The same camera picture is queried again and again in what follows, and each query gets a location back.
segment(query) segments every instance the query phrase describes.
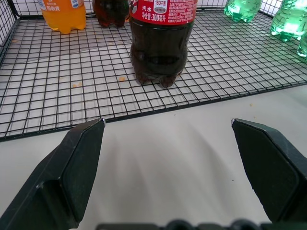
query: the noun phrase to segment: green plastic bottle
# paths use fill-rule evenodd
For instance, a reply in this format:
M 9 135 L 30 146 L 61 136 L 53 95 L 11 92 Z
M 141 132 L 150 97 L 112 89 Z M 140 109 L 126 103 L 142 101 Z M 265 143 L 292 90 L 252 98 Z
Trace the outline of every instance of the green plastic bottle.
M 301 39 L 301 43 L 297 49 L 297 54 L 304 58 L 307 57 L 307 34 L 305 34 Z
M 291 37 L 301 40 L 307 31 L 307 0 L 283 0 L 273 18 L 271 34 L 280 35 L 284 42 Z
M 228 0 L 224 9 L 224 14 L 232 16 L 232 20 L 246 23 L 251 22 L 256 16 L 261 6 L 261 0 Z

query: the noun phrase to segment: dark soda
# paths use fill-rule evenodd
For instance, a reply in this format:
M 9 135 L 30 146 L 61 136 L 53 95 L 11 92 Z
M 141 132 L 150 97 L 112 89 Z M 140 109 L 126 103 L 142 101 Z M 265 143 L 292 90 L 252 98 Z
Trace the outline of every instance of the dark soda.
M 167 88 L 180 75 L 187 62 L 187 44 L 195 11 L 195 0 L 131 2 L 130 58 L 141 84 L 158 80 Z
M 114 23 L 116 26 L 123 26 L 129 17 L 128 0 L 93 0 L 93 10 L 103 27 Z

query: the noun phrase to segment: white surface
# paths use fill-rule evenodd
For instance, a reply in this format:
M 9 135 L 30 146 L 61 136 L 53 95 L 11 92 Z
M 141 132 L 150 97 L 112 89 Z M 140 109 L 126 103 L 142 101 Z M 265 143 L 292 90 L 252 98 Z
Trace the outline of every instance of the white surface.
M 101 222 L 268 221 L 244 173 L 233 117 L 280 130 L 306 153 L 307 86 L 107 124 L 79 229 Z M 0 143 L 0 215 L 66 132 Z

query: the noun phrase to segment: plastic bottle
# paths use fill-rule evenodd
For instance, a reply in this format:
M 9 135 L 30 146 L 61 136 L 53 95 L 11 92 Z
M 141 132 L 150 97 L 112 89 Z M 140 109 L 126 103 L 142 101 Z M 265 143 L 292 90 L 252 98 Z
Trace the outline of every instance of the plastic bottle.
M 251 22 L 256 16 L 261 6 L 261 0 L 228 0 L 224 9 L 224 14 L 232 16 L 232 20 L 246 23 Z
M 52 30 L 69 34 L 71 28 L 85 28 L 86 12 L 83 0 L 38 0 L 38 3 Z
M 307 0 L 283 0 L 273 18 L 271 34 L 284 42 L 291 37 L 300 40 L 307 31 Z
M 297 54 L 304 58 L 307 57 L 307 34 L 302 37 L 299 47 L 297 49 Z
M 123 26 L 129 17 L 128 0 L 93 0 L 93 9 L 99 24 L 103 27 L 111 23 Z
M 132 0 L 131 62 L 137 80 L 171 86 L 187 61 L 197 0 Z

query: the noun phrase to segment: black wire grid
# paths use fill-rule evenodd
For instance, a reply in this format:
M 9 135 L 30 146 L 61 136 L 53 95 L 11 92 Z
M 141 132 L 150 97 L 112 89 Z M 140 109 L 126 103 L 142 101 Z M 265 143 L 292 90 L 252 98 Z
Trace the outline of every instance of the black wire grid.
M 7 5 L 1 9 L 14 18 Z M 89 16 L 84 30 L 61 34 L 43 19 L 16 19 L 1 28 L 8 36 L 0 58 L 0 141 L 306 84 L 298 42 L 271 36 L 271 22 L 262 13 L 247 24 L 222 10 L 198 10 L 186 67 L 165 89 L 136 81 L 128 23 L 102 28 Z

